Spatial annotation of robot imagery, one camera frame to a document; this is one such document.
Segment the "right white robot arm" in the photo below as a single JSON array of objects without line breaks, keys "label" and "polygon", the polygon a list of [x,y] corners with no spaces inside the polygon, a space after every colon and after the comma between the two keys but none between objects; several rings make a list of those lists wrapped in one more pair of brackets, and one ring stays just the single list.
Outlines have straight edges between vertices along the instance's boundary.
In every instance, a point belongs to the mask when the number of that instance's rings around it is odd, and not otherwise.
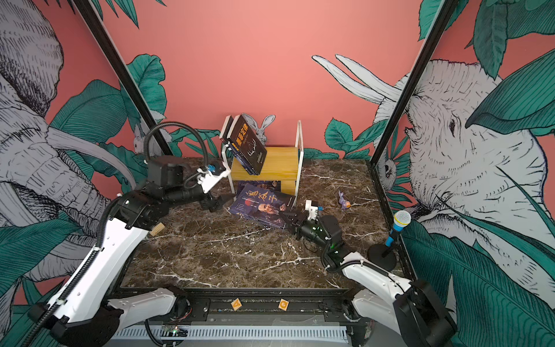
[{"label": "right white robot arm", "polygon": [[333,215],[311,217],[308,211],[282,211],[280,217],[297,239],[319,247],[327,272],[363,286],[351,301],[360,318],[390,328],[407,346],[451,346],[458,327],[430,283],[396,276],[352,250]]}]

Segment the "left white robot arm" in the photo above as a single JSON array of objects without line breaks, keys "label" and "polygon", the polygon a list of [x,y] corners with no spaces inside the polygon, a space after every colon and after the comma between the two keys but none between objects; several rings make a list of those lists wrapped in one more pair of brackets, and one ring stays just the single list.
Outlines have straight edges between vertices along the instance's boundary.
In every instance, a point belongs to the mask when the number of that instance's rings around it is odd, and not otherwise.
[{"label": "left white robot arm", "polygon": [[28,316],[35,323],[23,346],[42,330],[65,346],[104,346],[116,333],[158,316],[178,318],[187,311],[186,294],[176,288],[155,289],[123,299],[107,299],[112,283],[139,243],[171,208],[198,202],[219,211],[234,198],[218,198],[201,186],[137,189],[111,203],[98,227],[96,245],[66,284],[47,302],[35,304]]}]

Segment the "purple book yellow label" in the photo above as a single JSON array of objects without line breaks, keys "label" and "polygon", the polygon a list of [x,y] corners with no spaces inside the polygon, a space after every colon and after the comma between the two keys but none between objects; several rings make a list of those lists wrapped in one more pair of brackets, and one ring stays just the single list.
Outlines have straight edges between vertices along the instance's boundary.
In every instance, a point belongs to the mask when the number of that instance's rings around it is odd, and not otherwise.
[{"label": "purple book yellow label", "polygon": [[249,175],[255,175],[254,168],[250,165],[246,157],[240,152],[239,148],[235,146],[231,140],[226,140],[225,145],[238,160],[238,162],[244,167]]}]

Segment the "dark purple bottom book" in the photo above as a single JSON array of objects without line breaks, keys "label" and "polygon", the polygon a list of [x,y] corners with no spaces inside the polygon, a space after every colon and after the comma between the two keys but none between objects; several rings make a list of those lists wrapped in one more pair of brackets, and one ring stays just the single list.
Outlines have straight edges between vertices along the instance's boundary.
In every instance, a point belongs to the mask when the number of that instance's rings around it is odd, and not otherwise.
[{"label": "dark purple bottom book", "polygon": [[246,184],[228,210],[233,215],[265,226],[285,228],[280,213],[293,210],[295,202],[295,195]]}]

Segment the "dark purple book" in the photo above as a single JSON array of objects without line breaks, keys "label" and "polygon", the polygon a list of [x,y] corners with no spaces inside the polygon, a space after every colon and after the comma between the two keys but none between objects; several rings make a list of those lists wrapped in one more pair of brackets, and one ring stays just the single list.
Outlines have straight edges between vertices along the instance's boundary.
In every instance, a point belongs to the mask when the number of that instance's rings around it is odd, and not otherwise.
[{"label": "dark purple book", "polygon": [[295,202],[295,195],[246,184],[228,210],[233,215],[265,226],[285,228],[280,213],[293,210]]},{"label": "dark purple book", "polygon": [[274,192],[281,191],[281,181],[238,181],[237,193],[239,194],[245,188],[245,186],[249,184],[253,187],[268,189]]}]

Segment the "black book yellow title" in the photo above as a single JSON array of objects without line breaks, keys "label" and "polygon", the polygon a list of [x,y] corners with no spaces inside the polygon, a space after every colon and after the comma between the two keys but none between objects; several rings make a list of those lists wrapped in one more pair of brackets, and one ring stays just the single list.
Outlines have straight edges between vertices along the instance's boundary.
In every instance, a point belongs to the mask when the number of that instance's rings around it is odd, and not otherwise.
[{"label": "black book yellow title", "polygon": [[243,115],[234,118],[228,130],[227,140],[248,165],[250,174],[260,175],[267,157],[267,149]]}]

